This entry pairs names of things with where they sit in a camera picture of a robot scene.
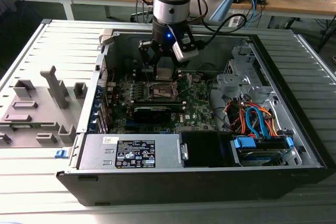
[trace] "power supply label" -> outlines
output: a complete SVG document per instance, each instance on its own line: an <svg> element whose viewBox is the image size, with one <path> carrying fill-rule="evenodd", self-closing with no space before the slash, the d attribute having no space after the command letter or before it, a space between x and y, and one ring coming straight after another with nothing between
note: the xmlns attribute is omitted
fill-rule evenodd
<svg viewBox="0 0 336 224"><path fill-rule="evenodd" d="M116 168L155 168L155 140L118 141Z"/></svg>

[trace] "ribbed metal surface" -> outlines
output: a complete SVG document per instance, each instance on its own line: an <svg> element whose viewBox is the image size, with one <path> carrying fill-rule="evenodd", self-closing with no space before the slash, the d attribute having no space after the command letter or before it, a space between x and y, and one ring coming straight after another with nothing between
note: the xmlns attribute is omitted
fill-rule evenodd
<svg viewBox="0 0 336 224"><path fill-rule="evenodd" d="M150 26L138 24L55 20L43 27L13 76L33 76L33 81L46 85L43 79L33 73L40 65L53 64L58 69L56 75L62 77L67 85L72 86L79 79L87 82L98 55L98 35L102 28L114 27L118 30L128 26L151 30ZM239 33L259 35L329 152L336 158L336 104L334 103L336 86L330 78L330 73L291 31L246 29ZM10 87L1 91L0 105L5 106L6 98L2 95L7 93L12 94ZM0 221L336 223L336 211L334 211L336 176L317 185L297 188L281 199L270 201L84 207L55 178L53 172L68 162L55 160L53 158L55 151L56 149L52 148L0 150L0 167L5 167L0 169L0 214L9 214L1 216ZM253 178L246 182L253 183ZM43 212L53 212L57 215L51 216Z"/></svg>

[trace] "floor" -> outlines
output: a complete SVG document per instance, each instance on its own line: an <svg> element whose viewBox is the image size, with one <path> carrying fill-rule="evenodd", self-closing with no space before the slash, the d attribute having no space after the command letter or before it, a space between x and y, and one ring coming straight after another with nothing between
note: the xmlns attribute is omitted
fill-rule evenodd
<svg viewBox="0 0 336 224"><path fill-rule="evenodd" d="M0 48L5 56L1 57L0 61L0 77L10 67L42 18L66 19L61 4L16 2L16 6L17 12L15 13L9 9L4 11L4 8L0 8L3 13L0 16ZM73 5L73 12L76 20L129 22L130 14L135 12L135 8L110 7L112 20L105 17L103 6ZM313 19L302 19L299 22L294 22L292 30L302 34L307 42L315 48L320 40L322 28ZM336 55L335 49L336 36L332 37L320 52L320 56L334 72L336 65L332 63L331 58Z"/></svg>

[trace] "metal bracket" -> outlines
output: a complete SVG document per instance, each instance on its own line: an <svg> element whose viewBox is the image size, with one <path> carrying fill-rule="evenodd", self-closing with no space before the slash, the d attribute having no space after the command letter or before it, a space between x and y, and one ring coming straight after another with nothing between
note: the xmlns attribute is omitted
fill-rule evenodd
<svg viewBox="0 0 336 224"><path fill-rule="evenodd" d="M107 45L113 42L113 28L103 29L102 33L99 35L99 44L101 46Z"/></svg>

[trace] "blue clip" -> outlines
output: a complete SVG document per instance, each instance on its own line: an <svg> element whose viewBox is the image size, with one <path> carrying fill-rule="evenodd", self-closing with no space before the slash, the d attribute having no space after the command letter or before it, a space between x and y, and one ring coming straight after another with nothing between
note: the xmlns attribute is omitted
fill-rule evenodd
<svg viewBox="0 0 336 224"><path fill-rule="evenodd" d="M68 158L68 151L66 150L58 150L55 154L55 158Z"/></svg>
<svg viewBox="0 0 336 224"><path fill-rule="evenodd" d="M253 137L237 137L234 139L236 148L256 148L256 142Z"/></svg>
<svg viewBox="0 0 336 224"><path fill-rule="evenodd" d="M292 148L294 146L294 142L291 137L286 138L287 144L289 145L289 148Z"/></svg>

